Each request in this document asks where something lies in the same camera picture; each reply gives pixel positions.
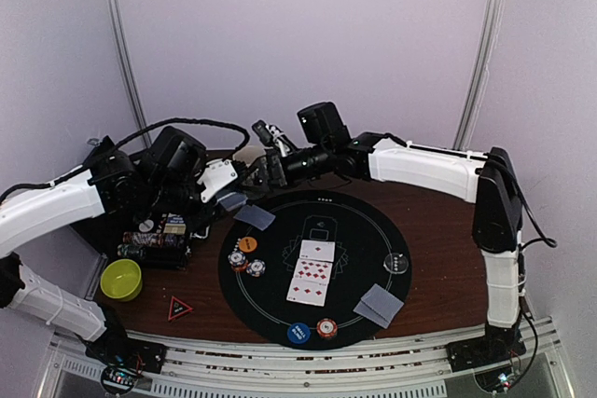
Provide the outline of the blue small blind button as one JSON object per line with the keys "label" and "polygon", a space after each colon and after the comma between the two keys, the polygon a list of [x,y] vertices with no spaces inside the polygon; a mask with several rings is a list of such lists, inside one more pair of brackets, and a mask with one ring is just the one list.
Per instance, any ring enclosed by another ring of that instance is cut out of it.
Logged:
{"label": "blue small blind button", "polygon": [[306,323],[292,323],[286,331],[286,337],[292,345],[304,345],[310,340],[311,335],[311,329]]}

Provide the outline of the blue card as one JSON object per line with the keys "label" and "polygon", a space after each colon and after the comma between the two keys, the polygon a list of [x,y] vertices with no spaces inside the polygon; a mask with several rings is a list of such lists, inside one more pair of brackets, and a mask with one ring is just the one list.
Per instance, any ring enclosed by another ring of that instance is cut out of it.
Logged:
{"label": "blue card", "polygon": [[403,308],[404,302],[383,289],[379,284],[373,284],[371,288],[362,295],[354,307],[354,312],[387,329],[394,317]]}
{"label": "blue card", "polygon": [[256,205],[244,205],[234,219],[264,231],[274,222],[275,215]]}

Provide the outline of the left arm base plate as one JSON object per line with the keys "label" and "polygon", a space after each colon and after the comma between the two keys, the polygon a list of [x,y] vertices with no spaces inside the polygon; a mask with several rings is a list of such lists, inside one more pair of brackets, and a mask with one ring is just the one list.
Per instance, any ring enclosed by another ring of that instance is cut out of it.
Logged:
{"label": "left arm base plate", "polygon": [[105,345],[98,341],[85,342],[84,345],[88,357],[135,373],[159,374],[167,353],[165,345],[141,339],[127,339],[123,347],[116,344]]}

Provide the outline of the three of diamonds card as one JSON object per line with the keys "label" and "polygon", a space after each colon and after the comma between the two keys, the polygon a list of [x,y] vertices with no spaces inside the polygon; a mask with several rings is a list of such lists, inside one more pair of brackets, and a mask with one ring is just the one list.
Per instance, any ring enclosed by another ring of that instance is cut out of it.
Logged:
{"label": "three of diamonds card", "polygon": [[293,278],[288,287],[286,300],[303,305],[323,307],[326,303],[325,284]]}

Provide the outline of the nine of diamonds card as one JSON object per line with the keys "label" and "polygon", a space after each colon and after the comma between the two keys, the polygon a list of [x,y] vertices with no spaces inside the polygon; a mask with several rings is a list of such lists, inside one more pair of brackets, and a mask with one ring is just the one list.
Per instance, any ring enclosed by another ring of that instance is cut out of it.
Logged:
{"label": "nine of diamonds card", "polygon": [[296,263],[293,277],[304,281],[328,284],[333,265],[330,262],[300,258]]}

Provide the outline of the red poker chip stack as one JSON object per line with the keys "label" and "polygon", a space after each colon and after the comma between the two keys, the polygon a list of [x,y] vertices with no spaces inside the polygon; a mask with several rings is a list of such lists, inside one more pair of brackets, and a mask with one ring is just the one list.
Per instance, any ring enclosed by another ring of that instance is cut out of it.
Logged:
{"label": "red poker chip stack", "polygon": [[336,337],[338,325],[332,319],[324,318],[317,323],[316,331],[323,340],[330,340]]}

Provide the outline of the dark white poker chip stack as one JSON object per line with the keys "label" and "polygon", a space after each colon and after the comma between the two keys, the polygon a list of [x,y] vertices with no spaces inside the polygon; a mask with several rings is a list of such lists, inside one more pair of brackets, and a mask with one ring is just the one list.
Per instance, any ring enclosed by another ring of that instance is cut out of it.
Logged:
{"label": "dark white poker chip stack", "polygon": [[263,260],[255,259],[251,261],[246,268],[246,273],[251,277],[260,277],[266,271],[266,263]]}

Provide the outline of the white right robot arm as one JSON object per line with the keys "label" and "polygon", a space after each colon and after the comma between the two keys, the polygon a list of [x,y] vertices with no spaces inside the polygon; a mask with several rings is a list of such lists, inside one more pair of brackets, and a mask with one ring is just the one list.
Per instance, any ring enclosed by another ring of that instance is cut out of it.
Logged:
{"label": "white right robot arm", "polygon": [[475,206],[472,238],[486,268],[487,324],[479,340],[484,361],[499,361],[514,346],[509,330],[519,321],[524,292],[522,226],[534,216],[506,150],[457,151],[418,145],[390,132],[353,137],[332,102],[298,112],[308,146],[300,148],[273,125],[259,120],[253,132],[265,146],[258,181],[285,188],[333,172],[363,181],[393,182],[438,191]]}

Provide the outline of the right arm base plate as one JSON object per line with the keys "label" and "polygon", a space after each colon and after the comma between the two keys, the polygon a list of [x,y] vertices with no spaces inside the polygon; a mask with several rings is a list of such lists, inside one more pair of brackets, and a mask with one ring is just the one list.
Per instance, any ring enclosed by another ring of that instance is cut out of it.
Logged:
{"label": "right arm base plate", "polygon": [[451,371],[460,372],[508,361],[512,354],[523,355],[527,349],[521,338],[506,341],[499,337],[480,336],[451,342],[446,351]]}

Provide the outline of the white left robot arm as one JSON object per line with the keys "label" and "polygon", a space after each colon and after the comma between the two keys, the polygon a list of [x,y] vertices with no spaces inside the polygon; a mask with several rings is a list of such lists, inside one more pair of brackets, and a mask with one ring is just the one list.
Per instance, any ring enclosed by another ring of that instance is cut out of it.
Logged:
{"label": "white left robot arm", "polygon": [[109,358],[125,364],[134,355],[116,314],[71,294],[45,274],[43,262],[66,267],[64,249],[41,252],[49,235],[102,217],[128,224],[155,213],[181,216],[191,232],[209,226],[217,194],[238,180],[233,160],[206,158],[206,148],[176,128],[159,123],[157,140],[132,156],[126,143],[105,138],[88,158],[44,184],[15,185],[1,196],[1,306],[61,327]]}

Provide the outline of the blue playing card deck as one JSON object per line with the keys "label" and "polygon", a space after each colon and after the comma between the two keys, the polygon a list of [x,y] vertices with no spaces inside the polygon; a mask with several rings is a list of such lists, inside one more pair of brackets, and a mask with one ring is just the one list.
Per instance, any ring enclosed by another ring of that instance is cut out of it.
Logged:
{"label": "blue playing card deck", "polygon": [[239,192],[229,192],[218,199],[218,204],[227,212],[242,208],[246,202],[247,196]]}

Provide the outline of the orange big blind button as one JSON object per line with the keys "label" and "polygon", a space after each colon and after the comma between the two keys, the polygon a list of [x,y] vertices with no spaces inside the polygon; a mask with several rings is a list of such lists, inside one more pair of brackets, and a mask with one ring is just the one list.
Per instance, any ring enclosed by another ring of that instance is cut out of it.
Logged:
{"label": "orange big blind button", "polygon": [[257,240],[253,237],[243,237],[239,239],[238,248],[245,254],[253,253],[257,249]]}

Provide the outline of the blue white poker chip stack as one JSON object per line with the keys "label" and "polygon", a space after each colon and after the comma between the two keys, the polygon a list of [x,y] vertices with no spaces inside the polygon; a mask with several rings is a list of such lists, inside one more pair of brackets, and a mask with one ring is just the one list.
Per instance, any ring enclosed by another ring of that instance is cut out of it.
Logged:
{"label": "blue white poker chip stack", "polygon": [[229,253],[228,261],[230,268],[235,272],[243,272],[248,266],[248,261],[245,253],[239,250],[234,250]]}

